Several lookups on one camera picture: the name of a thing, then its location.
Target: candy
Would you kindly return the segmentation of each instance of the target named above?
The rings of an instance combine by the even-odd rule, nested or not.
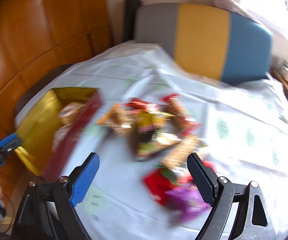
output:
[[[145,160],[154,153],[181,141],[176,135],[160,132],[165,126],[166,120],[171,114],[164,112],[146,112],[142,110],[137,116],[137,140],[136,156],[138,160]]]
[[[187,165],[183,162],[182,167],[176,167],[176,170],[169,170],[168,168],[162,167],[160,173],[168,179],[173,185],[182,186],[193,180],[191,174],[187,169]]]
[[[178,100],[178,94],[171,94],[163,98],[162,101],[167,103],[166,111],[175,116],[175,123],[181,130],[183,130],[184,136],[191,133],[200,125],[194,118],[190,116],[190,114],[188,114],[188,112],[182,106]]]
[[[129,134],[132,131],[134,115],[121,104],[114,104],[112,108],[96,124],[112,128],[120,136]]]
[[[156,112],[158,111],[158,105],[153,103],[145,102],[139,98],[132,98],[129,103],[125,106],[132,107],[134,109],[144,109],[147,112]]]
[[[192,220],[210,208],[210,205],[203,201],[197,187],[192,184],[172,189],[165,194],[168,196],[168,202],[182,211],[179,223]]]
[[[201,160],[204,160],[205,156],[209,152],[209,145],[205,142],[204,139],[200,138],[197,146],[195,147],[194,152],[198,155]]]
[[[83,107],[84,104],[71,102],[60,111],[59,118],[64,125],[72,124]]]
[[[166,192],[177,187],[160,174],[160,169],[147,175],[143,181],[148,187],[153,199],[161,205],[167,203]]]
[[[53,138],[53,143],[52,143],[52,152],[56,151],[58,145],[65,138],[70,128],[71,128],[71,125],[67,124],[57,129],[57,131],[54,133],[54,138]]]
[[[181,141],[180,138],[171,133],[156,132],[155,130],[151,133],[153,134],[146,133],[148,137],[151,137],[151,140],[147,141],[147,138],[145,138],[145,141],[142,139],[142,141],[139,142],[136,153],[137,160],[139,161],[146,160],[154,153]]]

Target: black clamp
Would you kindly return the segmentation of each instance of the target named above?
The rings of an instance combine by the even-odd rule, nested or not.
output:
[[[256,181],[241,185],[218,177],[196,153],[188,156],[187,167],[203,200],[212,207],[196,240],[220,239],[233,202],[239,202],[239,206],[228,240],[276,239],[263,193]]]
[[[83,201],[100,158],[91,153],[69,176],[39,185],[31,181],[25,190],[12,229],[12,239],[90,240],[74,206]],[[47,202],[54,202],[59,217],[51,215]]]

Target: white tablecloth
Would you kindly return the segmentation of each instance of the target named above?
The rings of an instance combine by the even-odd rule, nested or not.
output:
[[[100,88],[103,107],[86,127],[63,168],[68,175],[90,152],[100,156],[100,169],[84,201],[76,206],[93,240],[195,239],[209,211],[195,220],[173,225],[174,211],[154,202],[142,178],[162,156],[136,162],[128,138],[118,138],[95,125],[115,102],[130,97],[161,104],[177,92],[188,112],[203,125],[196,135],[210,144],[208,160],[233,183],[259,183],[278,240],[288,234],[288,102],[282,85],[273,80],[241,84],[239,88],[188,74],[157,45],[122,44],[75,64],[41,90],[19,113],[20,123],[50,88]],[[222,239],[234,222],[234,204]]]

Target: bolt head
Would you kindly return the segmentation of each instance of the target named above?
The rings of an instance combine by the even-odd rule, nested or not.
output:
[[[252,185],[252,187],[258,187],[258,183],[256,181],[252,181],[250,184]]]
[[[28,185],[29,185],[30,187],[34,187],[34,186],[36,185],[36,181],[35,181],[35,180],[32,180],[32,181],[30,181],[30,182],[28,183]]]
[[[221,183],[227,183],[228,179],[226,177],[219,177],[218,178]]]
[[[62,176],[59,178],[60,183],[68,182],[68,176]]]

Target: snack package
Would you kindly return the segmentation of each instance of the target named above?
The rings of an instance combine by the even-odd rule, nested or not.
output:
[[[200,124],[197,123],[182,106],[178,99],[178,94],[171,94],[163,98],[162,101],[167,103],[166,111],[175,116],[175,123],[181,130],[183,130],[184,136],[200,126]]]
[[[59,118],[65,125],[72,124],[83,107],[84,104],[71,102],[60,111]]]
[[[125,106],[134,108],[134,109],[143,109],[147,112],[157,112],[158,111],[158,105],[153,103],[145,102],[139,98],[132,98],[129,103],[127,103]]]
[[[167,191],[165,195],[174,208],[182,211],[179,223],[192,220],[210,208],[210,205],[203,201],[197,187],[192,184]]]
[[[160,169],[157,169],[147,175],[143,181],[148,187],[154,200],[161,205],[165,205],[167,203],[166,192],[177,187],[171,184],[169,180],[161,175]]]
[[[154,153],[164,150],[179,141],[181,141],[181,139],[174,134],[154,131],[150,141],[139,142],[136,153],[137,160],[146,160],[152,157]]]
[[[134,116],[132,112],[121,104],[114,104],[96,124],[112,128],[117,135],[125,136],[132,131]]]
[[[165,148],[181,141],[176,135],[160,132],[166,120],[172,115],[164,112],[146,112],[142,110],[137,116],[136,156],[138,160],[145,160]]]
[[[183,185],[192,181],[187,168],[187,157],[195,152],[207,167],[212,168],[209,164],[211,162],[204,161],[208,153],[206,149],[208,149],[208,144],[203,139],[189,135],[162,159],[163,176],[175,185]]]
[[[196,135],[190,134],[184,138],[174,149],[171,150],[161,161],[161,165],[173,171],[176,171],[185,166],[188,155],[190,155],[196,144],[198,144],[199,138]]]
[[[57,129],[54,133],[53,144],[52,144],[52,152],[55,152],[57,146],[61,143],[61,141],[65,138],[66,134],[68,133],[69,129],[71,128],[70,124],[64,125]]]

